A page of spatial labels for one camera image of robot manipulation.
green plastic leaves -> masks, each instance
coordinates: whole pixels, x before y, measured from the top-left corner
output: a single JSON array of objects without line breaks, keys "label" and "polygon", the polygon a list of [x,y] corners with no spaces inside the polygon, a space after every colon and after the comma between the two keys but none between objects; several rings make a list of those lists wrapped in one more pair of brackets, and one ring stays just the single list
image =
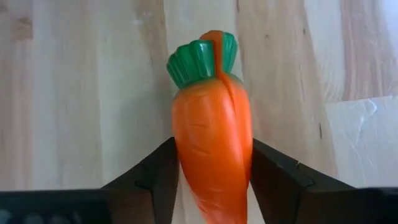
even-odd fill
[{"label": "green plastic leaves", "polygon": [[223,33],[223,71],[231,73],[235,63],[236,52],[238,51],[238,43],[234,35],[224,32]]},{"label": "green plastic leaves", "polygon": [[215,77],[213,44],[194,40],[177,48],[167,62],[167,70],[179,89]]}]

carrot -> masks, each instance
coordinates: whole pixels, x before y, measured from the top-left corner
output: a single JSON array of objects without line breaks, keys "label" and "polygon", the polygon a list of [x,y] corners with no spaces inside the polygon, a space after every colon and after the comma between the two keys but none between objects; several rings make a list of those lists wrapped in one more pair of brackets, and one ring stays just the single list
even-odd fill
[{"label": "carrot", "polygon": [[238,51],[238,45],[232,34],[219,30],[211,30],[203,34],[200,39],[213,42],[216,77],[227,87],[234,104],[237,129],[243,149],[246,185],[248,186],[251,177],[251,154],[253,148],[250,103],[242,82],[238,77],[230,74],[236,52]]},{"label": "carrot", "polygon": [[207,223],[247,223],[250,111],[242,85],[220,78],[216,46],[195,40],[170,56],[167,70],[180,88],[172,126],[182,169]]}]

wooden surface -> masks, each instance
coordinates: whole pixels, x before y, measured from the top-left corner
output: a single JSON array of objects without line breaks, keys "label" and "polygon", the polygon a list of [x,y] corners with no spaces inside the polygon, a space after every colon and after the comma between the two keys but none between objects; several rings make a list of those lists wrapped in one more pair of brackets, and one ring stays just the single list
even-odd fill
[{"label": "wooden surface", "polygon": [[[395,0],[0,0],[0,190],[95,188],[137,164],[172,135],[168,55],[210,29],[239,40],[256,138],[398,185],[396,20]],[[180,177],[174,222],[203,223]]]}]

black holder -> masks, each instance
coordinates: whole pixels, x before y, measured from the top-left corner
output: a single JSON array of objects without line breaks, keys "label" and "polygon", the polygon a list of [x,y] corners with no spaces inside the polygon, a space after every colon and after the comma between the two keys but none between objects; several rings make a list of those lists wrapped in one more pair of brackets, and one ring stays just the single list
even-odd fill
[{"label": "black holder", "polygon": [[[0,224],[171,223],[174,138],[98,190],[0,192]],[[356,189],[254,140],[251,184],[267,224],[398,223],[398,189]]]}]

wood grain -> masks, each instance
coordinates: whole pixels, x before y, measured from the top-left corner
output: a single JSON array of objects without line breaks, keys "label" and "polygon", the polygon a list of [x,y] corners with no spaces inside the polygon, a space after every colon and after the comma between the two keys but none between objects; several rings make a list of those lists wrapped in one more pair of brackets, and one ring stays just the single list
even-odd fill
[{"label": "wood grain", "polygon": [[[256,138],[356,187],[397,185],[397,9],[0,0],[0,190],[95,188],[134,166],[172,135],[167,56],[211,29],[239,38]],[[180,178],[174,223],[203,223]]]},{"label": "wood grain", "polygon": [[103,181],[171,136],[171,90],[162,1],[89,2],[93,15]]},{"label": "wood grain", "polygon": [[85,1],[34,4],[33,188],[103,183],[96,51]]},{"label": "wood grain", "polygon": [[344,100],[398,91],[397,64],[380,1],[342,1],[346,86]]},{"label": "wood grain", "polygon": [[327,102],[397,94],[398,5],[305,0]]},{"label": "wood grain", "polygon": [[254,137],[335,176],[303,1],[240,1],[239,43]]},{"label": "wood grain", "polygon": [[341,1],[305,0],[318,76],[326,102],[343,100],[346,68]]}]

